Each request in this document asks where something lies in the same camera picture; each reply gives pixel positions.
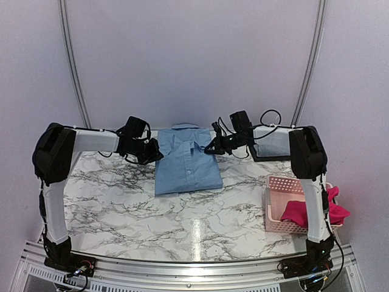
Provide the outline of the light blue shirt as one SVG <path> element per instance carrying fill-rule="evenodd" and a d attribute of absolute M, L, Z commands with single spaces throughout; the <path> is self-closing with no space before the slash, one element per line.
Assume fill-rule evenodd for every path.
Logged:
<path fill-rule="evenodd" d="M 155 195 L 223 187 L 218 162 L 205 153 L 212 141 L 208 128 L 183 123 L 157 133 L 163 158 L 156 162 Z"/>

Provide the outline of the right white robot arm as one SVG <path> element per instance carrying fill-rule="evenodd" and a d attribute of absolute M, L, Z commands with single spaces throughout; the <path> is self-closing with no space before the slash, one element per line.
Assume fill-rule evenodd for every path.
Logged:
<path fill-rule="evenodd" d="M 322 266 L 334 247 L 326 191 L 328 158 L 315 127 L 299 127 L 288 133 L 291 168 L 303 187 L 308 214 L 308 239 L 301 267 L 313 273 Z"/>

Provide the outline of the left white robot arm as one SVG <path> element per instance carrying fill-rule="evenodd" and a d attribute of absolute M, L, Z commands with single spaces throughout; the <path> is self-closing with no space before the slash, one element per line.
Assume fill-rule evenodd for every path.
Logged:
<path fill-rule="evenodd" d="M 41 135 L 32 155 L 35 175 L 40 180 L 40 215 L 44 223 L 44 249 L 47 258 L 65 271 L 77 265 L 71 252 L 71 238 L 64 216 L 64 188 L 78 154 L 82 152 L 116 153 L 135 165 L 159 161 L 163 154 L 151 137 L 147 122 L 131 116 L 116 131 L 88 129 L 51 123 Z"/>

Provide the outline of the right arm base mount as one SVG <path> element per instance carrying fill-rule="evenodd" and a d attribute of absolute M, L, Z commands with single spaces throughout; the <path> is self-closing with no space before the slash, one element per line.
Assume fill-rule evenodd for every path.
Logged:
<path fill-rule="evenodd" d="M 280 260 L 277 270 L 283 274 L 285 279 L 290 279 L 329 271 L 332 267 L 333 263 L 330 256 L 320 260 L 312 260 L 307 255 L 301 255 Z"/>

